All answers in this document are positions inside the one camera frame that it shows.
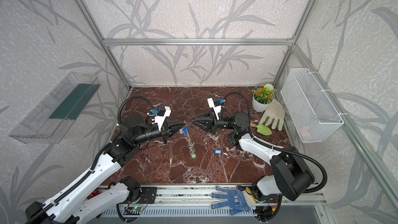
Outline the steel key ring disc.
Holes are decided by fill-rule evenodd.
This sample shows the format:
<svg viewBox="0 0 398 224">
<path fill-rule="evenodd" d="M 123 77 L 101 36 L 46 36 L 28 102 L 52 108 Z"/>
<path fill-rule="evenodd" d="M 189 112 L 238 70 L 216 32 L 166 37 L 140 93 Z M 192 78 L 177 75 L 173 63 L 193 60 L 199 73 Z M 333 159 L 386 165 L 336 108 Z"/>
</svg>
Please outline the steel key ring disc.
<svg viewBox="0 0 398 224">
<path fill-rule="evenodd" d="M 184 136 L 187 144 L 188 144 L 188 149 L 189 153 L 192 159 L 195 159 L 197 156 L 195 154 L 195 148 L 194 148 L 194 141 L 190 138 L 190 128 L 184 127 L 180 129 L 180 133 Z"/>
</svg>

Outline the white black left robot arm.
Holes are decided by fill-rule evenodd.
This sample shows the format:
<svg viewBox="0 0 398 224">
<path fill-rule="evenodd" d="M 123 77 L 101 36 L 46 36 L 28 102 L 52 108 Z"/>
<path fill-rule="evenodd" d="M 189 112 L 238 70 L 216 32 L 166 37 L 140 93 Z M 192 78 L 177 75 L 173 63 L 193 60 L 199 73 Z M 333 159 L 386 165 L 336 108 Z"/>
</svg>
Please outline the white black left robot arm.
<svg viewBox="0 0 398 224">
<path fill-rule="evenodd" d="M 140 115 L 130 115 L 122 120 L 127 103 L 134 99 L 144 100 L 150 107 L 151 123 Z M 119 134 L 95 155 L 91 167 L 72 183 L 44 203 L 34 202 L 25 211 L 29 224 L 86 224 L 113 205 L 125 201 L 134 202 L 141 196 L 140 184 L 126 177 L 104 193 L 89 198 L 108 177 L 128 164 L 140 152 L 140 145 L 162 139 L 167 142 L 186 124 L 167 121 L 171 115 L 168 106 L 155 108 L 144 96 L 135 95 L 126 99 L 118 110 Z"/>
</svg>

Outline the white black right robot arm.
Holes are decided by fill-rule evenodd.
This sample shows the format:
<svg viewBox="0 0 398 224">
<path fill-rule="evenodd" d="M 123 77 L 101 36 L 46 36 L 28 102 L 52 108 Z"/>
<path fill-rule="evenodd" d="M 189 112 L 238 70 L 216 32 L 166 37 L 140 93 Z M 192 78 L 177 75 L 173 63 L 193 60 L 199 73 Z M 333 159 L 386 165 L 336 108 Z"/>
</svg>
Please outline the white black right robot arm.
<svg viewBox="0 0 398 224">
<path fill-rule="evenodd" d="M 321 190 L 328 181 L 324 166 L 293 146 L 277 146 L 254 136 L 251 129 L 251 109 L 232 116 L 223 114 L 226 99 L 208 98 L 210 111 L 192 117 L 191 122 L 205 132 L 215 134 L 219 129 L 229 129 L 229 142 L 266 162 L 271 176 L 263 176 L 251 185 L 250 196 L 263 202 L 270 195 L 281 195 L 294 201 L 301 194 Z"/>
</svg>

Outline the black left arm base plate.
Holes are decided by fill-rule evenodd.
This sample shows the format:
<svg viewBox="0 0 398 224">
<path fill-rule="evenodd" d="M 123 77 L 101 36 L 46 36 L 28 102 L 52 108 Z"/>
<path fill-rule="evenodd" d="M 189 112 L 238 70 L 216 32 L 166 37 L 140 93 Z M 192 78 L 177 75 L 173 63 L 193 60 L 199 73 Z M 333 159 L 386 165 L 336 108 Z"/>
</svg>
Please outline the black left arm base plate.
<svg viewBox="0 0 398 224">
<path fill-rule="evenodd" d="M 141 196 L 135 201 L 136 204 L 154 204 L 157 195 L 157 187 L 142 187 Z"/>
</svg>

